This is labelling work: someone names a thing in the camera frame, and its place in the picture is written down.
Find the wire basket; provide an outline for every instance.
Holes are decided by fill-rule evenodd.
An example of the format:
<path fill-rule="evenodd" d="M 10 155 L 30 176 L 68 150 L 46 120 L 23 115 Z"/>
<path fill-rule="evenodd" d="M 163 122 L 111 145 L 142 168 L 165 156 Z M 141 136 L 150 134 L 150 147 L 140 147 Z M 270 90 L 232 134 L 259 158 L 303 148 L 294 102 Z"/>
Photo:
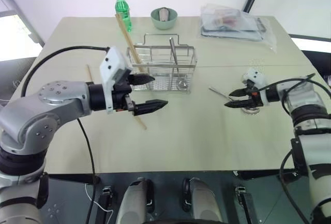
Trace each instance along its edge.
<path fill-rule="evenodd" d="M 170 43 L 163 46 L 149 46 L 146 44 L 147 36 L 177 36 L 177 45 L 175 45 L 177 64 L 171 52 Z M 137 64 L 134 61 L 128 48 L 127 56 L 132 63 L 133 73 L 143 72 L 155 78 L 155 81 L 151 83 L 133 86 L 134 91 L 190 92 L 197 58 L 194 47 L 179 43 L 178 34 L 145 34 L 144 42 L 134 47 L 142 63 Z"/>

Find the table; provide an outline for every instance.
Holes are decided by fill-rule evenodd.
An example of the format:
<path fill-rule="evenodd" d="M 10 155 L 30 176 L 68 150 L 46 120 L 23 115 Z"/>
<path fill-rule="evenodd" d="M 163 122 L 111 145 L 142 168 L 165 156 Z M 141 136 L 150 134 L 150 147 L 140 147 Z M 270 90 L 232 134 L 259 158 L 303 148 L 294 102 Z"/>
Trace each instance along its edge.
<path fill-rule="evenodd" d="M 183 43 L 195 46 L 198 66 L 191 94 L 131 94 L 137 103 L 149 99 L 169 101 L 163 109 L 141 116 L 148 127 L 146 131 L 128 112 L 107 115 L 100 111 L 81 119 L 91 142 L 96 171 L 279 168 L 293 137 L 292 120 L 282 111 L 280 103 L 264 107 L 257 115 L 246 115 L 239 109 L 224 107 L 226 101 L 208 89 L 213 86 L 227 94 L 242 87 L 241 76 L 250 66 L 264 73 L 269 83 L 317 73 L 278 22 L 271 17 L 268 19 L 278 40 L 278 53 L 256 42 L 199 37 L 196 17 L 178 18 L 174 30 L 168 32 L 154 29 L 149 18 L 132 18 L 134 42 L 141 42 L 145 32 L 180 33 Z M 127 45 L 115 18 L 63 18 L 34 64 L 63 47 L 110 44 L 126 51 Z M 100 83 L 98 67 L 103 58 L 104 53 L 100 51 L 76 50 L 60 54 L 35 73 L 27 95 L 55 80 L 89 81 L 86 64 L 92 68 L 95 83 Z M 314 79 L 323 83 L 318 73 Z M 13 99 L 19 97 L 20 90 L 21 87 Z M 320 89 L 317 91 L 321 92 L 330 111 L 330 100 Z M 86 142 L 77 122 L 68 123 L 57 131 L 47 153 L 46 171 L 53 174 L 91 172 Z"/>

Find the green plastic bottle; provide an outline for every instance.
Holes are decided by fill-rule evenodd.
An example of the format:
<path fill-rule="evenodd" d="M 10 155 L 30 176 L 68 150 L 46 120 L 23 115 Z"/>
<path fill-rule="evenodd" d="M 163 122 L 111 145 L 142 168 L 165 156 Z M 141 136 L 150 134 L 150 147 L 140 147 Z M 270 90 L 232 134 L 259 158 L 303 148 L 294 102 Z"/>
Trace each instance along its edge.
<path fill-rule="evenodd" d="M 115 4 L 116 13 L 118 13 L 126 26 L 127 31 L 131 31 L 132 23 L 130 19 L 130 8 L 125 0 L 117 0 Z"/>

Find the bowl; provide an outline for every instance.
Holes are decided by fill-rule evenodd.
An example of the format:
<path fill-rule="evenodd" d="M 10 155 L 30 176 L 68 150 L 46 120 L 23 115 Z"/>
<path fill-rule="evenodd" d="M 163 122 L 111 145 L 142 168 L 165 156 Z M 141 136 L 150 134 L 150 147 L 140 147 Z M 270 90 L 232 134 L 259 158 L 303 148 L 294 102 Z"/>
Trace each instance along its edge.
<path fill-rule="evenodd" d="M 151 19 L 154 26 L 160 30 L 170 29 L 175 25 L 177 20 L 177 12 L 171 8 L 167 8 L 169 10 L 169 20 L 168 21 L 160 21 L 159 10 L 161 8 L 154 9 L 151 13 Z"/>

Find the clear plastic bag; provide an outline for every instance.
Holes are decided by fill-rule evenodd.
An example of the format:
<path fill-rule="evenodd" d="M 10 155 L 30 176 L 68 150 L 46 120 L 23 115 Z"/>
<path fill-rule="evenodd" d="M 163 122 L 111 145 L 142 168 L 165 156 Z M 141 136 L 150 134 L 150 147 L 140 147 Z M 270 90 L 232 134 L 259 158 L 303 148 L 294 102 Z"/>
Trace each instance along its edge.
<path fill-rule="evenodd" d="M 201 35 L 266 44 L 276 52 L 276 37 L 267 19 L 238 9 L 208 4 L 201 8 Z"/>

